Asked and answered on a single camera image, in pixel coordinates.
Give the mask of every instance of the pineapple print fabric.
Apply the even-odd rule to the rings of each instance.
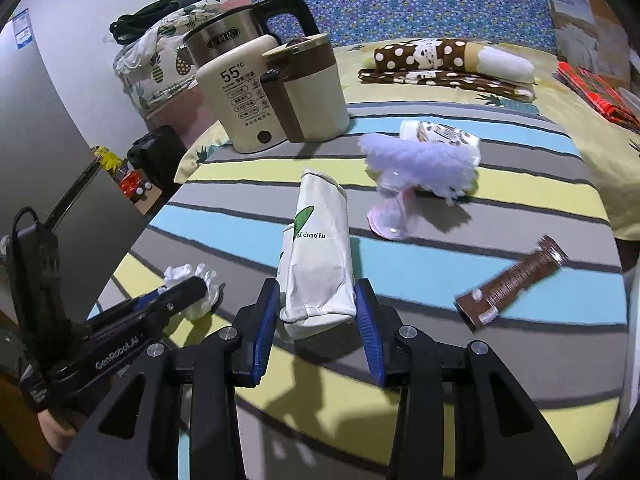
[[[182,38],[219,12],[217,2],[176,10],[118,53],[113,69],[140,115],[146,117],[193,82],[195,67],[178,56]]]

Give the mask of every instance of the candy bar wrapper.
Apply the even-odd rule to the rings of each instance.
[[[567,261],[553,238],[544,235],[538,248],[492,280],[455,298],[460,312],[475,328],[491,323],[534,283],[553,274]]]

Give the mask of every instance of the folded cloth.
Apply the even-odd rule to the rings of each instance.
[[[530,103],[535,94],[530,84],[507,82],[501,79],[487,78],[479,74],[452,72],[450,70],[409,70],[386,71],[361,69],[358,78],[363,83],[400,83],[413,85],[445,86],[488,92],[517,101]]]
[[[640,133],[640,121],[604,79],[564,61],[558,64],[558,74],[607,121]]]
[[[391,43],[377,48],[373,58],[377,72],[442,69],[478,73],[517,83],[534,81],[534,67],[528,59],[492,46],[457,38],[427,38]]]

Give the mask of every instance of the striped bedsheet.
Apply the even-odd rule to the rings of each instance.
[[[180,345],[200,341],[255,301],[274,276],[282,229],[295,215],[300,175],[325,171],[345,188],[356,277],[407,324],[466,345],[482,338],[531,396],[578,469],[609,435],[622,389],[626,307],[620,261],[590,172],[572,140],[541,117],[439,102],[349,104],[350,129],[322,144],[284,142],[242,155],[223,146],[182,186],[124,258],[100,308],[159,286],[168,266],[205,263],[225,283],[217,312],[169,328]],[[358,138],[397,135],[405,118],[460,127],[481,138],[478,187],[447,206],[423,194],[409,240],[377,238],[366,213],[379,198]],[[473,335],[453,297],[529,253],[548,234],[569,262]],[[357,327],[345,324],[294,348],[276,340],[255,390],[237,391],[248,478],[384,477],[398,396],[375,387]],[[446,406],[445,473],[454,473],[452,407]],[[188,470],[180,444],[180,478]]]

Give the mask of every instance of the person's hand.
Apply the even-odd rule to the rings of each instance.
[[[49,445],[62,454],[78,434],[78,428],[84,423],[84,416],[69,410],[60,413],[44,410],[38,413],[38,421]]]

